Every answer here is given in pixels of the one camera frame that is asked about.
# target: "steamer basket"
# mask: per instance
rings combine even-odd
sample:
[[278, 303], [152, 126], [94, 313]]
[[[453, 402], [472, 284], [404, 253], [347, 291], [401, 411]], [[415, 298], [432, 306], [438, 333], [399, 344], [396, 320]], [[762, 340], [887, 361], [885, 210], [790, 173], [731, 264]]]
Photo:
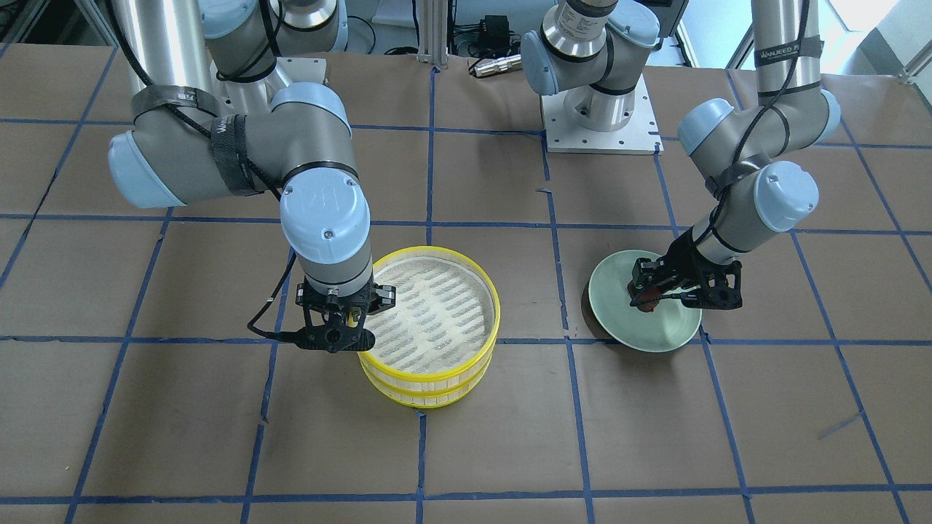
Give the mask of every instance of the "steamer basket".
[[396, 287], [397, 305], [366, 320], [376, 347], [359, 353], [365, 375], [405, 406], [456, 402], [492, 359], [501, 318], [492, 281], [466, 256], [433, 246], [396, 251], [374, 272]]

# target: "blue tape line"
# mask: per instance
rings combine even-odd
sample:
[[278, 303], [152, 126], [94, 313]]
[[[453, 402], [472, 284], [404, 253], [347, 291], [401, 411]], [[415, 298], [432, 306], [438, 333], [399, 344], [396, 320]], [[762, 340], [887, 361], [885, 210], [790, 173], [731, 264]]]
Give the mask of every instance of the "blue tape line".
[[822, 321], [825, 323], [826, 329], [829, 330], [829, 337], [834, 340], [835, 330], [831, 326], [829, 312], [825, 309], [825, 303], [822, 301], [822, 296], [819, 294], [818, 288], [816, 287], [816, 279], [813, 278], [813, 273], [809, 269], [809, 264], [806, 263], [806, 257], [802, 253], [800, 239], [794, 231], [790, 231], [789, 237], [793, 239], [793, 245], [796, 246], [796, 255], [800, 258], [800, 262], [802, 263], [802, 270], [806, 273], [806, 280], [809, 281], [809, 287], [812, 289], [813, 295], [815, 296], [815, 303], [818, 305], [819, 313], [822, 315]]
[[354, 130], [381, 130], [381, 131], [430, 131], [431, 128], [423, 126], [378, 126], [368, 124], [353, 124]]
[[741, 95], [738, 94], [738, 88], [734, 85], [734, 78], [732, 78], [732, 72], [726, 69], [725, 77], [728, 78], [728, 85], [732, 88], [732, 94], [734, 95], [734, 100], [738, 103], [738, 110], [744, 111], [745, 105], [741, 101]]
[[[932, 491], [932, 484], [896, 484], [897, 491]], [[753, 495], [793, 493], [884, 493], [890, 492], [888, 484], [825, 484], [809, 486], [761, 486], [747, 491]], [[712, 497], [741, 495], [739, 488], [685, 488], [666, 490], [593, 490], [594, 499], [621, 499], [644, 497]], [[556, 491], [460, 491], [425, 495], [426, 501], [493, 501], [526, 499], [581, 499], [581, 490]], [[416, 493], [321, 493], [321, 494], [269, 494], [255, 495], [254, 503], [334, 503], [334, 502], [414, 502]], [[71, 497], [0, 497], [0, 505], [46, 505], [66, 504]], [[95, 495], [80, 497], [84, 504], [151, 504], [151, 503], [243, 503], [242, 495], [201, 495], [196, 497], [157, 497], [152, 495], [114, 496]]]
[[[700, 334], [704, 334], [705, 330], [702, 326], [699, 326]], [[721, 382], [719, 382], [719, 372], [715, 368], [715, 358], [712, 357], [712, 350], [709, 348], [708, 342], [705, 337], [699, 337], [702, 343], [703, 354], [706, 356], [706, 365], [708, 366], [709, 376], [712, 378], [712, 386], [715, 388], [715, 397], [719, 401], [719, 411], [721, 411], [721, 421], [725, 426], [725, 434], [728, 436], [728, 446], [732, 449], [732, 458], [734, 460], [734, 470], [738, 476], [738, 488], [741, 490], [742, 500], [745, 504], [745, 513], [747, 513], [747, 522], [749, 524], [755, 523], [754, 518], [754, 508], [751, 507], [751, 494], [747, 490], [747, 481], [745, 480], [745, 468], [741, 464], [741, 453], [738, 451], [738, 442], [734, 438], [734, 430], [732, 428], [732, 419], [728, 415], [728, 407], [725, 405], [725, 395], [721, 390]]]
[[[800, 245], [800, 240], [797, 238], [796, 233], [790, 233], [790, 238], [793, 239], [793, 245], [796, 246], [796, 253], [802, 262], [802, 268], [806, 273], [806, 279], [809, 280], [809, 285], [812, 287], [813, 295], [815, 295], [815, 302], [818, 304], [819, 311], [822, 313], [822, 320], [825, 321], [825, 326], [829, 330], [829, 335], [832, 340], [835, 340], [835, 329], [831, 325], [831, 319], [829, 314], [825, 309], [825, 303], [822, 301], [822, 296], [818, 291], [816, 286], [816, 281], [812, 276], [812, 271], [809, 270], [809, 264], [806, 262], [806, 256], [802, 252], [802, 246]], [[884, 477], [886, 478], [887, 485], [890, 487], [890, 491], [893, 494], [893, 500], [897, 504], [897, 509], [899, 510], [899, 515], [903, 519], [904, 524], [909, 524], [909, 518], [906, 516], [906, 509], [903, 507], [903, 501], [899, 496], [897, 491], [896, 484], [893, 481], [893, 476], [890, 473], [890, 468], [886, 463], [886, 458], [884, 457], [884, 451], [880, 448], [880, 442], [877, 440], [877, 435], [873, 431], [873, 425], [870, 423], [870, 417], [868, 416], [867, 410], [864, 409], [864, 404], [861, 402], [861, 395], [857, 391], [857, 386], [855, 385], [855, 379], [851, 375], [851, 369], [848, 367], [848, 362], [844, 358], [844, 353], [842, 352], [842, 346], [840, 344], [834, 344], [835, 353], [838, 356], [838, 361], [842, 365], [842, 372], [844, 373], [845, 380], [848, 381], [848, 388], [851, 390], [852, 396], [855, 398], [855, 404], [857, 405], [857, 411], [862, 414], [861, 419], [864, 421], [864, 427], [868, 432], [868, 437], [870, 438], [870, 443], [873, 445], [874, 452], [877, 454], [877, 460], [880, 462], [881, 469], [884, 471]]]
[[[547, 138], [541, 137], [543, 148], [544, 177], [549, 180], [550, 166], [547, 162]], [[583, 428], [583, 408], [580, 403], [579, 379], [576, 374], [576, 357], [573, 355], [573, 345], [569, 342], [569, 317], [567, 315], [567, 295], [563, 285], [563, 262], [560, 259], [560, 241], [556, 229], [556, 208], [554, 194], [544, 193], [547, 196], [547, 210], [550, 214], [550, 233], [554, 243], [554, 263], [556, 270], [556, 291], [560, 298], [560, 321], [563, 324], [564, 343], [567, 347], [567, 364], [569, 367], [569, 385], [573, 394], [573, 414], [576, 419], [576, 439], [580, 451], [580, 468], [582, 470], [582, 496], [585, 499], [586, 519], [588, 524], [596, 524], [596, 508], [592, 502], [592, 485], [589, 479], [589, 458], [586, 453], [585, 430]]]
[[549, 228], [542, 222], [431, 222], [438, 228]]
[[439, 67], [431, 68], [431, 100], [430, 100], [430, 116], [428, 121], [428, 138], [427, 138], [427, 227], [425, 228], [425, 237], [426, 244], [433, 245], [433, 149], [434, 149], [434, 138], [437, 134], [437, 129], [434, 125], [434, 119], [436, 117], [436, 95], [437, 95], [437, 82], [436, 76], [437, 73], [440, 73]]
[[780, 495], [790, 493], [865, 493], [890, 491], [886, 484], [840, 484], [821, 486], [766, 486], [749, 488], [752, 495]]
[[395, 503], [413, 502], [414, 500], [414, 493], [324, 493], [253, 496], [253, 503]]
[[20, 252], [22, 251], [22, 246], [25, 245], [26, 239], [29, 237], [30, 231], [33, 229], [33, 224], [35, 223], [35, 218], [39, 215], [39, 210], [42, 209], [42, 204], [46, 203], [48, 198], [48, 193], [52, 189], [52, 185], [55, 184], [55, 181], [58, 179], [59, 173], [62, 172], [62, 167], [64, 167], [65, 161], [68, 159], [68, 155], [71, 153], [72, 147], [75, 146], [77, 141], [77, 135], [81, 132], [82, 123], [87, 120], [88, 113], [90, 113], [90, 108], [94, 105], [94, 101], [97, 100], [97, 95], [101, 92], [101, 87], [103, 87], [103, 80], [107, 77], [107, 73], [110, 71], [110, 66], [113, 65], [114, 58], [117, 55], [117, 50], [114, 48], [110, 52], [110, 58], [107, 60], [107, 64], [103, 67], [103, 72], [101, 77], [97, 80], [97, 85], [94, 86], [94, 91], [90, 94], [90, 99], [88, 104], [84, 108], [84, 112], [81, 113], [81, 119], [78, 121], [75, 126], [75, 131], [71, 133], [71, 139], [68, 141], [68, 145], [65, 146], [62, 156], [59, 158], [58, 165], [55, 166], [55, 172], [52, 174], [51, 180], [48, 181], [48, 186], [46, 186], [46, 192], [42, 194], [42, 198], [39, 200], [39, 204], [35, 206], [35, 211], [33, 211], [32, 218], [29, 221], [29, 224], [26, 225], [26, 229], [23, 230], [20, 235], [19, 241], [17, 241], [16, 248], [13, 250], [13, 254], [10, 256], [7, 261], [6, 266], [4, 267], [3, 273], [0, 273], [0, 289], [3, 288], [4, 284], [7, 283], [7, 278], [9, 277], [10, 271], [13, 270], [13, 265], [16, 263], [16, 259], [19, 258]]
[[[0, 213], [0, 220], [26, 220], [32, 218], [31, 214]], [[39, 214], [36, 220], [85, 220], [85, 221], [112, 221], [112, 222], [161, 222], [162, 217], [157, 215], [131, 215], [131, 214]], [[172, 222], [198, 222], [198, 223], [230, 223], [230, 224], [280, 224], [279, 218], [271, 217], [234, 217], [234, 216], [173, 216]], [[428, 225], [426, 220], [371, 220], [372, 226], [399, 226], [424, 228]], [[550, 224], [543, 222], [437, 222], [431, 221], [436, 228], [549, 228]], [[668, 231], [670, 226], [653, 224], [557, 224], [558, 229], [622, 229], [622, 230], [648, 230]], [[932, 231], [919, 229], [810, 229], [794, 228], [791, 231], [813, 235], [875, 235], [929, 237]]]
[[0, 505], [67, 504], [71, 497], [0, 497]]
[[199, 497], [152, 497], [140, 495], [133, 497], [117, 496], [91, 496], [81, 497], [80, 504], [211, 504], [211, 503], [242, 503], [241, 496], [231, 495], [202, 495]]
[[424, 523], [424, 475], [427, 464], [427, 413], [415, 410], [418, 414], [418, 491], [415, 493], [417, 509], [416, 524]]
[[585, 512], [588, 524], [596, 524], [596, 507], [592, 501], [592, 481], [589, 477], [589, 455], [585, 445], [585, 427], [583, 426], [583, 404], [580, 400], [579, 376], [576, 373], [576, 355], [573, 345], [567, 344], [567, 363], [569, 365], [569, 386], [573, 393], [573, 414], [576, 419], [576, 438], [580, 449], [580, 467], [582, 468], [582, 496], [585, 499]]
[[891, 144], [857, 144], [860, 147], [867, 147], [868, 149], [923, 149], [929, 150], [932, 149], [932, 145], [891, 145]]
[[502, 491], [486, 493], [482, 491], [457, 491], [439, 495], [427, 495], [427, 501], [513, 501], [526, 499], [581, 499], [584, 497], [579, 490], [562, 491]]
[[[165, 235], [168, 232], [169, 224], [171, 223], [171, 212], [174, 211], [174, 208], [169, 208], [165, 212], [165, 218], [162, 221], [161, 230], [158, 233], [158, 239], [156, 240], [156, 245], [152, 249], [152, 255], [149, 257], [149, 265], [145, 269], [145, 275], [143, 276], [143, 283], [139, 288], [139, 294], [136, 296], [136, 302], [132, 307], [132, 315], [130, 315], [130, 323], [126, 327], [125, 338], [132, 336], [132, 330], [136, 326], [136, 320], [139, 317], [139, 311], [143, 306], [143, 299], [145, 298], [145, 291], [149, 287], [149, 282], [152, 280], [152, 273], [156, 268], [156, 261], [158, 260], [158, 254], [161, 252], [162, 244], [165, 241]], [[128, 340], [124, 340], [120, 345], [119, 353], [116, 355], [116, 362], [114, 363], [114, 369], [110, 376], [110, 382], [107, 385], [107, 392], [103, 396], [103, 409], [101, 409], [101, 414], [97, 418], [97, 424], [94, 426], [94, 433], [90, 438], [90, 444], [88, 445], [88, 452], [84, 458], [84, 464], [81, 466], [81, 473], [77, 478], [77, 484], [75, 485], [75, 492], [72, 495], [72, 501], [68, 504], [68, 513], [65, 516], [65, 524], [71, 524], [75, 519], [75, 511], [77, 510], [78, 499], [81, 497], [81, 493], [84, 490], [84, 484], [88, 480], [88, 473], [90, 472], [90, 465], [94, 461], [94, 453], [97, 451], [97, 444], [101, 438], [101, 432], [103, 431], [103, 423], [106, 421], [107, 413], [110, 411], [110, 402], [113, 400], [114, 391], [117, 389], [117, 379], [119, 379], [119, 373], [123, 367], [123, 360], [126, 358], [127, 348], [130, 346]]]
[[550, 182], [550, 162], [547, 161], [547, 133], [541, 135], [541, 159], [543, 160], [543, 181]]
[[[288, 250], [288, 258], [291, 259], [292, 250]], [[279, 312], [275, 317], [275, 331], [281, 331], [281, 324], [284, 322], [285, 306], [288, 304], [288, 288], [291, 285], [291, 275], [285, 277], [284, 284], [281, 285], [281, 296], [279, 296]], [[268, 424], [268, 403], [272, 396], [272, 383], [275, 379], [275, 364], [278, 361], [279, 343], [272, 341], [271, 348], [268, 351], [268, 375], [266, 376], [266, 385], [262, 389], [262, 406], [259, 408], [259, 423], [255, 426], [255, 441], [253, 442], [253, 457], [249, 462], [249, 476], [246, 480], [245, 500], [242, 503], [240, 512], [240, 524], [249, 522], [249, 514], [252, 509], [252, 499], [255, 489], [255, 477], [259, 472], [259, 458], [262, 453], [262, 443], [266, 437], [266, 424]]]
[[61, 120], [61, 119], [51, 119], [51, 118], [0, 118], [0, 123], [3, 123], [3, 124], [48, 124], [48, 125], [75, 126], [78, 123], [80, 123], [80, 120]]
[[868, 166], [868, 162], [864, 158], [864, 153], [861, 151], [860, 145], [857, 143], [857, 140], [855, 140], [855, 136], [851, 133], [851, 130], [848, 129], [848, 125], [844, 122], [844, 118], [841, 119], [841, 124], [842, 124], [842, 129], [844, 129], [844, 133], [848, 135], [848, 140], [850, 140], [851, 144], [855, 147], [855, 152], [857, 153], [857, 157], [861, 160], [861, 164], [864, 166], [864, 171], [867, 172], [868, 177], [870, 178], [870, 182], [874, 186], [874, 190], [877, 191], [877, 196], [880, 197], [881, 202], [884, 204], [884, 209], [886, 209], [887, 214], [890, 215], [890, 220], [893, 221], [894, 228], [896, 228], [897, 232], [900, 233], [900, 238], [903, 240], [903, 245], [906, 246], [906, 251], [910, 254], [910, 258], [912, 258], [912, 263], [915, 265], [916, 269], [919, 271], [919, 275], [922, 277], [923, 282], [925, 283], [925, 289], [927, 289], [929, 293], [932, 293], [932, 282], [929, 281], [929, 277], [925, 273], [925, 269], [923, 269], [923, 265], [919, 262], [919, 257], [917, 257], [916, 253], [912, 250], [912, 245], [910, 245], [909, 239], [906, 238], [906, 235], [902, 234], [903, 228], [900, 226], [900, 223], [897, 220], [897, 217], [894, 215], [893, 208], [890, 207], [890, 203], [889, 201], [887, 201], [886, 196], [884, 195], [884, 192], [880, 189], [880, 184], [877, 182], [877, 178], [874, 177], [873, 172], [870, 170], [870, 166]]
[[670, 192], [666, 188], [666, 178], [664, 177], [664, 168], [660, 165], [660, 147], [653, 148], [653, 167], [657, 170], [657, 179], [660, 181], [660, 190], [664, 194], [664, 203], [666, 204], [666, 214], [670, 219], [670, 227], [673, 229], [673, 236], [679, 236], [679, 226], [677, 218], [673, 213], [673, 201], [670, 200]]
[[458, 132], [458, 133], [467, 133], [467, 134], [543, 136], [543, 131], [532, 131], [532, 130], [493, 131], [493, 130], [469, 130], [469, 129], [461, 129], [461, 128], [437, 128], [435, 131], [437, 132]]
[[117, 120], [88, 120], [84, 123], [86, 126], [133, 126], [134, 122], [120, 122]]
[[685, 490], [595, 490], [598, 499], [643, 497], [721, 497], [740, 495], [739, 488], [690, 488]]

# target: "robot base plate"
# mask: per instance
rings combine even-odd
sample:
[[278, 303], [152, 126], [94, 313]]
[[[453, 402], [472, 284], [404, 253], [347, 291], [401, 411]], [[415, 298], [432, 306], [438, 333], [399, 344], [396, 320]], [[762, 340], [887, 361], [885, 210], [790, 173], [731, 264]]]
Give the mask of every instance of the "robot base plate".
[[659, 255], [628, 250], [602, 260], [589, 278], [589, 304], [596, 320], [613, 338], [643, 352], [670, 352], [690, 341], [702, 322], [702, 310], [678, 300], [661, 300], [652, 313], [632, 308], [627, 285], [635, 260]]
[[651, 98], [642, 76], [635, 87], [635, 108], [627, 125], [617, 131], [592, 131], [572, 120], [563, 108], [569, 91], [541, 96], [547, 150], [555, 153], [652, 155], [663, 151]]

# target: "red object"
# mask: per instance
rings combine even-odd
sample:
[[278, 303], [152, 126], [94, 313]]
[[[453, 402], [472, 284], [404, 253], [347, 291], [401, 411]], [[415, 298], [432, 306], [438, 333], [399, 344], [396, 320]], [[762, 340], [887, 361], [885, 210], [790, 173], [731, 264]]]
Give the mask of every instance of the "red object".
[[637, 306], [639, 310], [644, 311], [645, 313], [652, 313], [653, 310], [657, 307], [657, 304], [660, 304], [660, 300], [656, 299], [658, 296], [662, 295], [660, 288], [657, 286], [649, 287], [643, 292], [638, 293], [635, 289], [635, 281], [628, 283], [628, 295], [632, 300], [637, 298], [638, 301], [650, 300], [650, 302], [641, 304]]

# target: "metal rod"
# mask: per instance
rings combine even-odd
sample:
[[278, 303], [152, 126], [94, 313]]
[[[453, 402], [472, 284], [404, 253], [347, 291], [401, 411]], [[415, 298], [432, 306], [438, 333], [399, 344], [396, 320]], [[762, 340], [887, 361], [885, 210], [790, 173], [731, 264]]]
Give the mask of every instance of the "metal rod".
[[117, 37], [97, 4], [93, 0], [75, 0], [75, 5], [103, 42], [107, 46], [115, 48], [117, 46]]
[[[116, 16], [143, 69], [159, 85], [211, 91], [197, 2], [116, 0]], [[144, 85], [132, 77], [133, 93]]]
[[926, 66], [932, 63], [932, 40], [929, 40], [909, 63], [903, 66], [902, 72], [897, 75], [900, 84], [911, 84], [912, 79], [923, 72]]
[[734, 50], [732, 58], [725, 65], [725, 69], [741, 69], [741, 64], [747, 60], [747, 55], [751, 54], [752, 50], [754, 50], [754, 28], [748, 27], [738, 47]]
[[418, 61], [446, 68], [446, 0], [418, 0]]

